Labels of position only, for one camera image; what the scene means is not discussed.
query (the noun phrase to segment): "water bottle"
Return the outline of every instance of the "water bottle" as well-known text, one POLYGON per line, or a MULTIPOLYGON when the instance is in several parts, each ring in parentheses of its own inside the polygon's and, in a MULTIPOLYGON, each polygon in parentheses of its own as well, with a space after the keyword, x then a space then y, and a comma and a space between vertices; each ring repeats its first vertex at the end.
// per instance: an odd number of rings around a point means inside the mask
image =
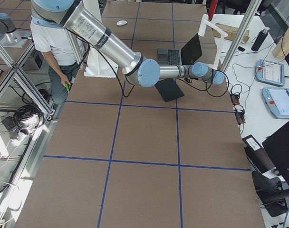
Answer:
POLYGON ((252 51, 258 51, 259 48, 261 47, 262 43, 264 42, 266 36, 268 35, 268 27, 265 27, 259 34, 258 37, 256 38, 254 44, 251 47, 252 51))

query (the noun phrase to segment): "robotic arm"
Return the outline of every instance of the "robotic arm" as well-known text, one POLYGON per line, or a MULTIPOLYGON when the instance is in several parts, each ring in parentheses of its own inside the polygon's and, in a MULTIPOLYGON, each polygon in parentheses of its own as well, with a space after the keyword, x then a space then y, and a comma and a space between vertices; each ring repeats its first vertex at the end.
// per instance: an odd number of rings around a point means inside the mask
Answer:
POLYGON ((77 33, 96 49, 117 63, 125 79, 133 85, 154 86, 159 79, 202 79, 219 85, 224 74, 197 62, 190 66, 160 66, 140 52, 132 51, 112 31, 91 15, 82 0, 31 0, 34 23, 47 27, 64 27, 77 33))
POLYGON ((3 35, 5 35, 9 43, 16 43, 21 40, 20 32, 6 13, 0 13, 0 38, 3 35))

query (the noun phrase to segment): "white t-shirt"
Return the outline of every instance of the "white t-shirt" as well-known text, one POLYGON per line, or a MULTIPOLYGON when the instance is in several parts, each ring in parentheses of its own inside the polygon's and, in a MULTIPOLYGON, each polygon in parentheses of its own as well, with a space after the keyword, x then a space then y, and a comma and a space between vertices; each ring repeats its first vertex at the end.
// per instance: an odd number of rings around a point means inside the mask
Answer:
MULTIPOLYGON (((36 25, 33 21, 30 24, 35 48, 41 52, 51 51, 59 66, 69 66, 76 62, 75 54, 69 43, 64 28, 49 28, 36 25)), ((82 42, 77 40, 83 53, 82 42)))

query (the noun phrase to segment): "white computer mouse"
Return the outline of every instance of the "white computer mouse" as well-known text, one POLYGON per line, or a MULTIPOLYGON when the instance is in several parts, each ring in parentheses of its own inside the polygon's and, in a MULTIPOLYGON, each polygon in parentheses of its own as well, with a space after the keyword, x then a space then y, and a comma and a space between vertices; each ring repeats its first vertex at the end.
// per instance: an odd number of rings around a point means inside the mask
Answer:
POLYGON ((120 21, 117 22, 117 25, 118 25, 118 26, 123 26, 123 25, 125 25, 125 24, 127 24, 127 21, 126 21, 126 20, 120 20, 120 21))

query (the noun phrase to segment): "blue cable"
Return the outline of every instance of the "blue cable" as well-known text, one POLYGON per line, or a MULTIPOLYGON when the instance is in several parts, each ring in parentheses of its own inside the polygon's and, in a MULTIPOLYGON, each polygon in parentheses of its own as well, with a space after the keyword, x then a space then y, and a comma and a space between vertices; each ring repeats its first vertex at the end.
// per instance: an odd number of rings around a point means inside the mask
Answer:
POLYGON ((286 216, 285 216, 284 223, 283 223, 283 228, 286 227, 286 220, 287 220, 287 217, 288 217, 288 213, 289 213, 289 207, 288 207, 287 212, 286 212, 286 216))

